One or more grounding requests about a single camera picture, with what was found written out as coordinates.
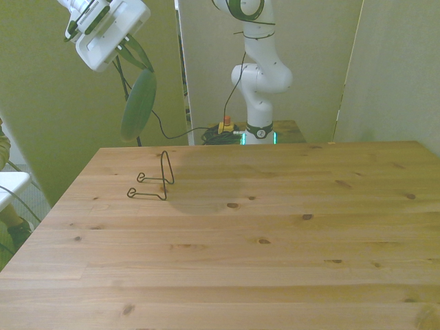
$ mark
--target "metal wire holder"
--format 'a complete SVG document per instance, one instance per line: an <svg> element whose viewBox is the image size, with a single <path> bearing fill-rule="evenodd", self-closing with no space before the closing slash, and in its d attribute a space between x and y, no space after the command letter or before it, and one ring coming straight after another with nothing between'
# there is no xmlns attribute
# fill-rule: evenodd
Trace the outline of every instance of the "metal wire holder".
<svg viewBox="0 0 440 330"><path fill-rule="evenodd" d="M164 155L166 155L166 159L168 160L168 166L170 168L170 172L171 172L171 181L169 181L168 179L165 178L165 173L164 173ZM139 175L137 176L137 182L139 182L140 184L143 183L146 180L160 180L162 181L163 185L164 185L164 194L165 197L162 197L158 194L150 194L150 193L144 193L144 192L137 192L137 190L135 188L130 188L128 193L126 194L128 198L134 198L134 196L137 195L141 195L141 196L155 196L157 198L159 198L161 201L166 201L166 199L168 198L168 195L166 194L166 186L165 183L167 184L174 184L175 180L174 180L174 174L173 174L173 168L171 167L171 162L170 162L170 156L168 155L168 152L165 150L162 152L162 154L160 155L160 168L162 170L162 178L159 177L146 177L145 173L141 172L139 173Z"/></svg>

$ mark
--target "wooden table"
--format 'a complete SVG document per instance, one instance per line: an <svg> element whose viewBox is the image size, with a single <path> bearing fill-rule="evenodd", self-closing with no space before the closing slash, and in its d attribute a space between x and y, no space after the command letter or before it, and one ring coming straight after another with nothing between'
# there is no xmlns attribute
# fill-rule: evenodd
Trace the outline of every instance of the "wooden table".
<svg viewBox="0 0 440 330"><path fill-rule="evenodd" d="M0 273L0 329L440 329L416 142L101 149Z"/></svg>

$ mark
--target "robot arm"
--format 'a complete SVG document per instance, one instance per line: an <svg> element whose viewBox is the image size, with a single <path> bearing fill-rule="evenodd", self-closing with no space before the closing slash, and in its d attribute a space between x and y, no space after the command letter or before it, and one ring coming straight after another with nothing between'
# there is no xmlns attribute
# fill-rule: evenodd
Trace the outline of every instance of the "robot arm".
<svg viewBox="0 0 440 330"><path fill-rule="evenodd" d="M135 34L149 19L142 0L58 0L70 11L65 41L94 71L102 72L122 50L121 43Z"/></svg>
<svg viewBox="0 0 440 330"><path fill-rule="evenodd" d="M247 105L246 141L273 143L272 104L259 93L283 93L293 80L292 72L279 58L275 47L272 0L212 0L215 6L243 22L246 53L256 64L237 65L232 82L238 85Z"/></svg>

